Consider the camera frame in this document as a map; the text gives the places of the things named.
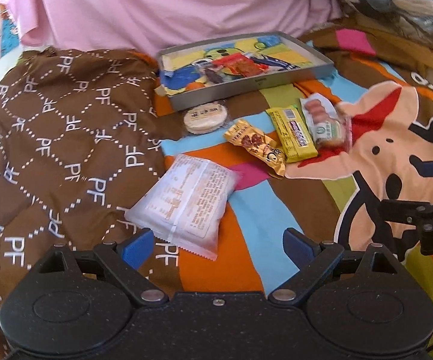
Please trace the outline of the red spicy snack packet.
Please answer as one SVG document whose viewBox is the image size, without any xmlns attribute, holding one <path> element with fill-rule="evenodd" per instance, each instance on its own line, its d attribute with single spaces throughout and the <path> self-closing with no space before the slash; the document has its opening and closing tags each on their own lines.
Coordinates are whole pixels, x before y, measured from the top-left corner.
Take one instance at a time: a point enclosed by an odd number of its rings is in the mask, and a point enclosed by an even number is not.
<svg viewBox="0 0 433 360">
<path fill-rule="evenodd" d="M 212 62 L 212 64 L 223 70 L 223 73 L 235 77 L 254 77 L 267 72 L 269 67 L 254 62 L 241 53 L 227 55 Z"/>
</svg>

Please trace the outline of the white bread snack package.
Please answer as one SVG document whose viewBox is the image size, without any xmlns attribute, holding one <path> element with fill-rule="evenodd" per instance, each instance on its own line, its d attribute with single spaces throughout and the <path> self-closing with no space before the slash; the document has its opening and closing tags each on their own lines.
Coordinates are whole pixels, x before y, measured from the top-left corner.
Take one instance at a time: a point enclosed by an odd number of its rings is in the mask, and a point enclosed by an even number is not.
<svg viewBox="0 0 433 360">
<path fill-rule="evenodd" d="M 214 261 L 228 198 L 240 176 L 211 160 L 179 154 L 163 177 L 125 213 L 155 237 Z"/>
</svg>

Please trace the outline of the gold foil snack pouch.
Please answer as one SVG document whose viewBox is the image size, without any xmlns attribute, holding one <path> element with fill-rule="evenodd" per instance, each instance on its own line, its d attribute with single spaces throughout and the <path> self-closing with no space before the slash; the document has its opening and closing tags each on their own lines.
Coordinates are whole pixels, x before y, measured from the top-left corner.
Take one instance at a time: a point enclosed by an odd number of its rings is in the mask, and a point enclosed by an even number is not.
<svg viewBox="0 0 433 360">
<path fill-rule="evenodd" d="M 250 155 L 264 162 L 276 176 L 285 175 L 285 153 L 275 140 L 245 119 L 236 121 L 223 136 L 232 145 L 243 147 Z"/>
</svg>

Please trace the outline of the pink cloth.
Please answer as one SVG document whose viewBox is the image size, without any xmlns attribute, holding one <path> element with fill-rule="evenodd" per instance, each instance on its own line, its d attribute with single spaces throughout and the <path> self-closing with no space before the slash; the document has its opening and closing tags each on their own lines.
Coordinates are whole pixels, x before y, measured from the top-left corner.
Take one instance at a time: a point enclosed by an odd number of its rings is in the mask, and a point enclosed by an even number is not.
<svg viewBox="0 0 433 360">
<path fill-rule="evenodd" d="M 206 39 L 281 31 L 340 16 L 337 0 L 0 0 L 27 47 L 135 49 L 154 55 Z"/>
</svg>

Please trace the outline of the small orange round snack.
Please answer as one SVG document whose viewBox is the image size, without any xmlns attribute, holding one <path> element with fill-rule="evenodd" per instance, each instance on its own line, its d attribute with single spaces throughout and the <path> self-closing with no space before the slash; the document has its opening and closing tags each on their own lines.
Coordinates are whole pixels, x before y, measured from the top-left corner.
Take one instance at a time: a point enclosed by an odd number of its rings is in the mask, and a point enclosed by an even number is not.
<svg viewBox="0 0 433 360">
<path fill-rule="evenodd" d="M 185 86 L 185 90 L 191 91 L 191 90 L 196 90 L 196 89 L 203 89 L 205 87 L 206 86 L 204 85 L 204 83 L 195 81 L 195 82 L 191 82 L 187 86 Z"/>
</svg>

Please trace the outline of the round rice cracker pack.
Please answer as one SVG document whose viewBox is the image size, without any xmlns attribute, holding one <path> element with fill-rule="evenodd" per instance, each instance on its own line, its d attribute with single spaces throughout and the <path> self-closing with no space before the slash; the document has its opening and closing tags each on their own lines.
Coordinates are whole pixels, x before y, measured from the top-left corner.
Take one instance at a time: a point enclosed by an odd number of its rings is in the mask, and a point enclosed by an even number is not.
<svg viewBox="0 0 433 360">
<path fill-rule="evenodd" d="M 208 102 L 187 111 L 183 117 L 186 130 L 194 135 L 211 133 L 228 119 L 227 108 L 219 102 Z"/>
</svg>

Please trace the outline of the white sausage snack packet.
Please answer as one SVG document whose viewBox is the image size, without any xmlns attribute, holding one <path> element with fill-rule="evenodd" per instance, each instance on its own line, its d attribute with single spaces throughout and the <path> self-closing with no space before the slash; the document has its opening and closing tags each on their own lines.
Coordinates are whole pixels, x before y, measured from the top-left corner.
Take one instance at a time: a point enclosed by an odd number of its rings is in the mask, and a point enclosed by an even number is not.
<svg viewBox="0 0 433 360">
<path fill-rule="evenodd" d="M 314 93 L 307 98 L 302 98 L 300 104 L 304 119 L 310 128 L 338 118 L 338 113 L 332 102 L 321 94 Z"/>
</svg>

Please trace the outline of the yellow cracker bar package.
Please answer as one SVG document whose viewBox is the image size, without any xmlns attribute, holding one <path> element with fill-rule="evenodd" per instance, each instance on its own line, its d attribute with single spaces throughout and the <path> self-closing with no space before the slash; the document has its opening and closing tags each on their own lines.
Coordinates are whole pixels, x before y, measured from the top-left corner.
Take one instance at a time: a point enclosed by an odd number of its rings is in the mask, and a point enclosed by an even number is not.
<svg viewBox="0 0 433 360">
<path fill-rule="evenodd" d="M 277 132 L 287 163 L 317 157 L 317 148 L 295 105 L 269 108 L 266 113 Z"/>
</svg>

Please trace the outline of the brown PF patterned blanket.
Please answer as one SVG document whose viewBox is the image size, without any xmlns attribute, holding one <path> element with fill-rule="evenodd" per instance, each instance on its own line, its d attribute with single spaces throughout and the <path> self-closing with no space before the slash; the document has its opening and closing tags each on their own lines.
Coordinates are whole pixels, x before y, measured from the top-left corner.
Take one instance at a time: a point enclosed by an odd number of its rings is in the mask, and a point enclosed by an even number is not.
<svg viewBox="0 0 433 360">
<path fill-rule="evenodd" d="M 48 48 L 0 81 L 0 308 L 51 246 L 135 233 L 124 213 L 164 173 L 157 72 L 133 50 Z"/>
</svg>

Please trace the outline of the blue striped snack stick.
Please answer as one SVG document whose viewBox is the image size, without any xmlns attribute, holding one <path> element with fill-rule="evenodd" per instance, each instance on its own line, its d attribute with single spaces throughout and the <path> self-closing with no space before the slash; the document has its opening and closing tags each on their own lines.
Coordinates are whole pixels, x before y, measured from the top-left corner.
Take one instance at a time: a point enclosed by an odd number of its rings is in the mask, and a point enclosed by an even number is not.
<svg viewBox="0 0 433 360">
<path fill-rule="evenodd" d="M 259 65 L 266 66 L 267 68 L 277 71 L 299 69 L 299 67 L 295 64 L 268 55 L 254 54 L 250 57 L 250 59 Z"/>
</svg>

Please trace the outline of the grey metal tray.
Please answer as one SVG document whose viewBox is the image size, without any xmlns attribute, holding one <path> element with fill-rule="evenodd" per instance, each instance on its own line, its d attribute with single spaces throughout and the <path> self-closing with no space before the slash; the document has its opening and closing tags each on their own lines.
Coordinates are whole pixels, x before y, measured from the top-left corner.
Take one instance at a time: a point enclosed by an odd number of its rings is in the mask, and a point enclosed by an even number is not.
<svg viewBox="0 0 433 360">
<path fill-rule="evenodd" d="M 212 64 L 217 59 L 237 53 L 248 58 L 254 54 L 272 56 L 295 64 L 299 69 L 277 71 L 269 68 L 258 76 L 243 78 L 225 74 Z M 161 50 L 157 61 L 160 91 L 168 96 L 176 111 L 259 89 L 321 79 L 334 72 L 330 59 L 282 32 L 248 33 L 174 46 Z M 224 76 L 225 82 L 209 84 L 204 68 L 215 69 Z M 206 87 L 186 91 L 185 86 L 195 81 L 204 83 Z"/>
</svg>

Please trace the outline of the clear green-label cookie pack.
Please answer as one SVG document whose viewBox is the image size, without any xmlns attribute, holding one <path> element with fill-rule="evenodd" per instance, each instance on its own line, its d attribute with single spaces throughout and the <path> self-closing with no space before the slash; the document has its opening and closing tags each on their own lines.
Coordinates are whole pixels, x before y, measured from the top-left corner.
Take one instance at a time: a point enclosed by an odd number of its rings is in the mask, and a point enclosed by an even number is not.
<svg viewBox="0 0 433 360">
<path fill-rule="evenodd" d="M 352 146 L 352 125 L 349 116 L 329 118 L 315 124 L 312 128 L 317 149 L 333 148 L 350 150 Z"/>
</svg>

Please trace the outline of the dark brown snack piece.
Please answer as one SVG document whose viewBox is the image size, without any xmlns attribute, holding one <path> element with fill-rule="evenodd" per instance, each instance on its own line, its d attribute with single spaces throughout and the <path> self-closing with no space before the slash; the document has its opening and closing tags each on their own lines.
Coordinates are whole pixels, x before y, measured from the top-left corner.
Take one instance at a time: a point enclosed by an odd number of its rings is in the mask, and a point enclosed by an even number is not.
<svg viewBox="0 0 433 360">
<path fill-rule="evenodd" d="M 203 72 L 207 82 L 211 85 L 222 84 L 225 82 L 224 76 L 211 67 L 205 67 Z"/>
</svg>

